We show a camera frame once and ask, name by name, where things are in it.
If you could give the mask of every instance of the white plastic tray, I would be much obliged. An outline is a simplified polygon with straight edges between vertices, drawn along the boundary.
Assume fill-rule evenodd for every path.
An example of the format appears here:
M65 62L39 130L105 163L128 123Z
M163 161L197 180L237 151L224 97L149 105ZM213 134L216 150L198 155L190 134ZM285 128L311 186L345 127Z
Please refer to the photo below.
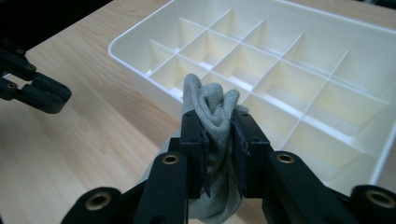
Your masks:
M237 89L275 150L347 195L396 133L396 32L271 0L174 0L116 38L134 86L181 118L184 77Z

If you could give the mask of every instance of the wooden table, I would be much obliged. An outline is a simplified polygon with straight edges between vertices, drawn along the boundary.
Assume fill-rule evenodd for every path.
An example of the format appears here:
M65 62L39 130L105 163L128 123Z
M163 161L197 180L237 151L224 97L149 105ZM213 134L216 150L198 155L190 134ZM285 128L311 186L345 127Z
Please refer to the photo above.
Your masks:
M396 29L391 9L345 0L296 1ZM107 53L114 38L166 2L114 0L27 52L39 72L69 87L73 96L56 115L0 101L5 224L60 223L90 189L130 189L178 128L179 120L136 92ZM395 174L393 149L378 185L396 191ZM227 223L265 223L261 202L247 201Z

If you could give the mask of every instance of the fabric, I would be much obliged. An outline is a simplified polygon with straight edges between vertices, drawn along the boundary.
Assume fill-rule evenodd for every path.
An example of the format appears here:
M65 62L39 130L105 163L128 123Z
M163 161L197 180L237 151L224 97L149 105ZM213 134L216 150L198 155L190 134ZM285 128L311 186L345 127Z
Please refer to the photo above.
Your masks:
M200 199L189 201L189 219L198 218L204 223L223 223L240 207L240 198L234 180L232 165L232 144L230 144L230 117L234 109L248 112L237 104L239 92L230 90L223 93L218 83L202 85L199 78L189 74L184 79L183 114L195 110L198 118L211 139L215 149L208 154L208 172L210 174L209 198L203 191ZM174 137L180 136L178 130ZM169 139L163 144L160 154L167 151ZM144 173L141 181L149 176Z

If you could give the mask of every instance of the tray compartment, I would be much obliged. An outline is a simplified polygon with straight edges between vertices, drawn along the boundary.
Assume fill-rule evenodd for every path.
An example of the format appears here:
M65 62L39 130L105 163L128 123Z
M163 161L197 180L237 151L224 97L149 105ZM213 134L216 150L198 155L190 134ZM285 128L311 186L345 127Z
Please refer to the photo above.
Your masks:
M323 123L323 130L356 136L385 106L381 101L329 82L312 104L307 116L313 118L313 122Z
M331 182L354 160L363 156L356 148L301 122L283 148L299 155L324 181Z
M239 45L213 71L250 91L275 63L273 56Z
M183 97L184 78L189 73L203 77L207 70L183 57L175 56L154 72L150 78L174 97L181 99Z
M358 91L396 105L395 52L395 47L378 44L375 44L375 49L373 46L352 49L333 77Z
M174 55L172 51L150 39L144 42L130 41L117 47L119 55L125 59L124 62L143 75L149 75Z
M301 34L301 30L292 26L292 23L265 20L257 25L243 42L283 56Z
M331 36L304 33L286 54L285 59L330 76L346 54L347 48L334 41Z
M187 21L194 22L204 27L209 27L228 11L233 9L233 2L226 0L211 1L206 0L200 4L192 3L191 1L179 2L178 6L172 8L172 13L179 15Z
M167 27L167 30L162 35L154 38L155 41L174 52L179 52L204 31L204 27L180 17L176 18L174 23Z
M324 77L279 62L253 92L300 118L325 82Z
M206 31L184 48L180 54L195 61L202 67L211 69L236 45L237 42L227 37Z
M260 22L258 18L249 17L248 11L243 12L232 9L210 26L209 29L236 40L242 40Z
M396 107L386 105L373 119L364 124L359 134L353 137L351 141L360 151L376 159L380 164L386 158L384 156L387 155L388 150L391 149L395 134Z
M298 118L255 94L249 95L242 105L249 109L249 114L270 140L273 149L280 150Z

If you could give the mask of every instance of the wood grain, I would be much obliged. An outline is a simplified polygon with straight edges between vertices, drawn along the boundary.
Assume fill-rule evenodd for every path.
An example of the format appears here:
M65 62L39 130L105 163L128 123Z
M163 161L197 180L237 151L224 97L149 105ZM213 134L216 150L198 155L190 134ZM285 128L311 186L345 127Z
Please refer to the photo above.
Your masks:
M90 189L130 189L176 131L179 121L136 92L107 53L114 38L166 2L114 0L29 50L30 63L69 87L73 96L56 115L0 101L0 214L5 224L60 223ZM314 7L326 8L321 2ZM351 10L351 16L370 20L366 12L372 10L375 22L391 26L395 21L387 10L359 5L364 8L360 13L344 3L337 9L338 2L332 11ZM395 155L393 150L379 181L393 191ZM265 223L261 202L246 201L227 223Z

